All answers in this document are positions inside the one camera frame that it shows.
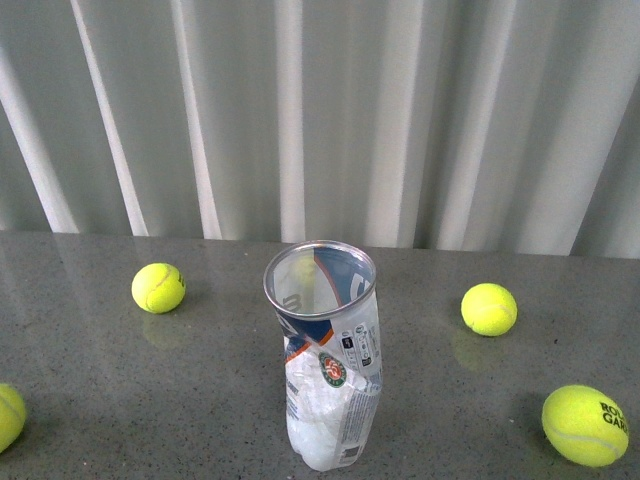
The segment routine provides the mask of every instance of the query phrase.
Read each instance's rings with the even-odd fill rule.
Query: tennis ball can
[[[291,446],[314,470],[352,465],[382,392],[375,265],[345,243],[304,242],[276,255],[263,283],[284,333]]]

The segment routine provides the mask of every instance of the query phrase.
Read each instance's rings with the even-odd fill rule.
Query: curtain
[[[0,0],[0,229],[640,258],[640,3]]]

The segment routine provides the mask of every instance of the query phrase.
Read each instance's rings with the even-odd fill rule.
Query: metal rim
[[[316,247],[331,248],[334,250],[339,250],[344,253],[348,253],[349,255],[356,257],[358,260],[365,263],[371,269],[371,277],[372,277],[371,283],[365,289],[365,291],[362,292],[362,295],[358,296],[356,299],[350,301],[349,303],[346,303],[338,308],[334,308],[333,310],[327,310],[325,312],[319,312],[319,313],[296,313],[296,312],[287,310],[272,295],[273,288],[271,289],[269,288],[269,286],[273,287],[273,282],[269,281],[269,278],[273,278],[271,276],[271,273],[284,258],[291,255],[292,253],[301,252],[303,250],[310,250]],[[293,318],[298,318],[300,320],[326,320],[327,318],[331,318],[336,314],[339,314],[341,312],[344,312],[345,310],[353,308],[355,305],[362,303],[367,298],[369,298],[375,290],[376,276],[377,276],[376,266],[373,263],[373,260],[371,260],[371,257],[369,257],[369,255],[364,253],[359,248],[354,247],[353,245],[349,245],[348,243],[337,242],[335,240],[311,240],[311,241],[296,243],[295,245],[291,245],[285,248],[284,250],[280,251],[275,257],[273,257],[273,259],[271,259],[271,261],[267,265],[267,268],[265,269],[265,272],[264,272],[264,276],[262,277],[262,287],[264,289],[264,293],[267,296],[267,299],[269,300],[269,302],[279,312],[284,313],[285,315],[288,315]]]

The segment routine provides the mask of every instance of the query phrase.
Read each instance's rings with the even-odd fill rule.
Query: granite surface
[[[640,261],[365,248],[378,268],[385,385],[352,467],[290,448],[282,337],[262,275],[283,244],[0,232],[0,382],[30,417],[2,479],[640,478]],[[138,308],[139,268],[187,296]],[[483,338],[459,315],[492,281],[519,304]],[[589,469],[542,432],[545,397],[585,383],[623,408],[624,457]]]

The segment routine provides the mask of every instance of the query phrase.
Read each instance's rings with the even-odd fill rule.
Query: yellow tennis ball
[[[313,254],[301,256],[293,262],[291,273],[294,280],[302,285],[313,284],[316,278],[316,264]]]
[[[588,467],[613,463],[629,445],[629,425],[620,407],[584,385],[567,385],[549,395],[542,428],[558,452]]]
[[[0,384],[0,452],[18,438],[26,420],[27,409],[20,393],[11,385]]]
[[[184,278],[173,265],[152,263],[142,268],[131,283],[131,295],[138,306],[151,313],[173,310],[184,298]]]
[[[518,306],[506,288],[495,283],[481,283],[467,291],[462,299],[461,312],[471,330],[496,337],[513,327]]]

